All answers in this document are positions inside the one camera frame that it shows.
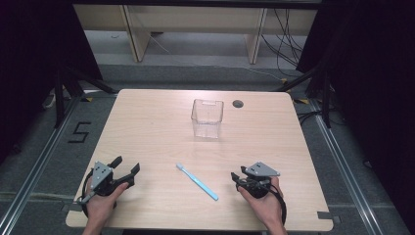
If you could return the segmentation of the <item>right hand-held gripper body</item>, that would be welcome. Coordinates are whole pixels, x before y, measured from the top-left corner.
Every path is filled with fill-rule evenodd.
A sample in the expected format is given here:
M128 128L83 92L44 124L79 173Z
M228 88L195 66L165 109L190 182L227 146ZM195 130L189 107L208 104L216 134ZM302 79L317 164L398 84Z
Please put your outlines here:
M240 187L247 190L254 198L264 197L271 188L271 177L279 176L280 172L262 162L257 162L248 168L244 177L240 177Z

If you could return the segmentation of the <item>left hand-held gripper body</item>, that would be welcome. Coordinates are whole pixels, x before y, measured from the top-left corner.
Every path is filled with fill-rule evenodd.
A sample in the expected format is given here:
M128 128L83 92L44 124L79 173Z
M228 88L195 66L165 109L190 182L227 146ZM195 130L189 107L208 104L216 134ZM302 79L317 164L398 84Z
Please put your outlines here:
M78 199L81 205L86 205L95 195L109 196L115 190L114 168L109 167L109 164L95 162L85 181L88 179L91 179L90 192L86 193L86 188L82 189L82 195Z

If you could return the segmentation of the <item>light blue toothbrush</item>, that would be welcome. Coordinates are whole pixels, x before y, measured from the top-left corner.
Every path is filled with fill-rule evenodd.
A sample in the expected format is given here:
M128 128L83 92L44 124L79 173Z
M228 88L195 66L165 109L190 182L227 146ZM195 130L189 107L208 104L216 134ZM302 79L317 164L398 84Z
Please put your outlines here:
M206 192L213 200L218 201L218 195L214 193L209 187L205 185L198 177L189 172L183 164L176 163L176 167L186 174L196 185L198 185L204 192Z

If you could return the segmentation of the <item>clear plastic container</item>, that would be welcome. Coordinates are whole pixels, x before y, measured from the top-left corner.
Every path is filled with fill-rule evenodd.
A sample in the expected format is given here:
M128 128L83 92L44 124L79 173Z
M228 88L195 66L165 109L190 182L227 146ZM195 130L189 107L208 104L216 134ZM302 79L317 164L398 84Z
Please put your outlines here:
M222 101L195 99L193 102L191 120L196 137L219 137L220 125L223 119Z

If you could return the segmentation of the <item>person's right hand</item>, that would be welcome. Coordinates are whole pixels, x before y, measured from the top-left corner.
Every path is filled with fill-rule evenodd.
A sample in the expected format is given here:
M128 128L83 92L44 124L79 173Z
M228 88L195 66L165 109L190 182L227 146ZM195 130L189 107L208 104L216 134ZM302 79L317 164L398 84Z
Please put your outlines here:
M259 221L264 225L276 222L283 224L282 207L272 193L268 192L264 197L256 199L240 186L237 190L251 206Z

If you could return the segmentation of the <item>person's left hand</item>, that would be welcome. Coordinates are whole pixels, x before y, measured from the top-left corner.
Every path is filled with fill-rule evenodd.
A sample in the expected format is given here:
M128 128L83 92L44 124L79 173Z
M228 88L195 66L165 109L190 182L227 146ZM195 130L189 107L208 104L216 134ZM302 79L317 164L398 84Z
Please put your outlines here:
M127 189L128 184L123 183L119 185L113 193L109 196L94 196L87 203L88 223L106 224L112 211L116 199Z

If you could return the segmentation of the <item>black metal stand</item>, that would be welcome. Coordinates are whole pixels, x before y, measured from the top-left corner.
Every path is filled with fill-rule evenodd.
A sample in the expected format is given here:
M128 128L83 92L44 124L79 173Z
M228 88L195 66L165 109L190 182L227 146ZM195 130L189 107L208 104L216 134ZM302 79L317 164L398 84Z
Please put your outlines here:
M64 104L64 89L68 91L71 97L79 98L84 94L83 88L79 81L83 80L95 86L108 94L116 94L117 90L111 88L102 81L102 78L95 78L87 73L74 67L60 64L55 74L55 104L56 104L56 124L59 127L66 117L66 108Z
M308 98L315 98L318 94L321 95L322 98L322 119L323 122L326 124L327 128L331 127L330 123L330 77L328 74L327 67L323 63L319 63L313 69L307 71L300 77L294 79L291 82L284 84L282 87L277 88L276 92L286 92L297 85L307 81L309 79L309 83L307 85L305 95Z

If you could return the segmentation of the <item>beige wooden shelf unit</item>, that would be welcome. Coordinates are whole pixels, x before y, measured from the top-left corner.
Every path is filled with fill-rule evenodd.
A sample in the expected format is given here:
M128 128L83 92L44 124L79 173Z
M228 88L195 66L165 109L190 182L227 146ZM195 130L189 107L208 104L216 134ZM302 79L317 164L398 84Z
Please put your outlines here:
M124 30L133 58L144 59L153 32L236 33L245 37L250 64L255 64L263 34L307 36L314 10L127 5L74 6L85 30Z

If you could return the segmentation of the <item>black curtain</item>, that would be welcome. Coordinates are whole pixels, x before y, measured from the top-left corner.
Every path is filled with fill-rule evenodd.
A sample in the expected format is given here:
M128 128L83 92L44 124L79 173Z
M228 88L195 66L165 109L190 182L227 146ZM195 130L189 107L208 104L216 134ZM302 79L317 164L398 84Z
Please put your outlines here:
M349 21L328 75L346 121L415 235L415 0L321 0L299 71Z
M65 68L102 77L72 3L0 0L0 165Z

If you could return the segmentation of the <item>grey table edge bracket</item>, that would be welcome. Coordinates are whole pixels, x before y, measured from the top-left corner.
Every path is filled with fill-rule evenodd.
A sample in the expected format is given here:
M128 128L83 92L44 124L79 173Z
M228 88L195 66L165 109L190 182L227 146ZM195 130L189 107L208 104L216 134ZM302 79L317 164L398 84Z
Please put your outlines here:
M61 211L62 212L70 212L70 211L81 212L82 211L82 206L75 203L75 202L63 203L63 205L61 207Z
M332 215L330 212L328 211L319 211L317 213L317 216L319 219L330 219L332 220L335 224L339 224L342 222L341 218L337 215Z

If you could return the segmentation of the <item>aluminium floor rail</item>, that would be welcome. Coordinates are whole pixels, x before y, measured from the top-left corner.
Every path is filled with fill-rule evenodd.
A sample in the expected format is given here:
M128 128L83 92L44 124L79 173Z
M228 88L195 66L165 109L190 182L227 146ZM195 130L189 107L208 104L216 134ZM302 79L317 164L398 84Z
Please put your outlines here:
M323 120L323 117L318 116L316 121L368 234L384 235L384 231L379 224L379 220L372 210L366 196L362 192L355 176L353 175L332 129L327 126L326 122Z
M43 171L49 163L53 152L58 146L59 141L62 138L63 133L65 132L68 126L71 115L74 112L75 108L78 106L79 102L80 98L72 98L70 101L68 101L62 121L57 127L53 129L48 141L46 142L36 162L30 169L30 172L28 173L27 177L25 178L23 185L20 187L20 190L15 194L12 203L9 205L6 212L1 217L0 235L10 235L13 231L13 228L15 227L15 224L21 216L31 192L37 185Z

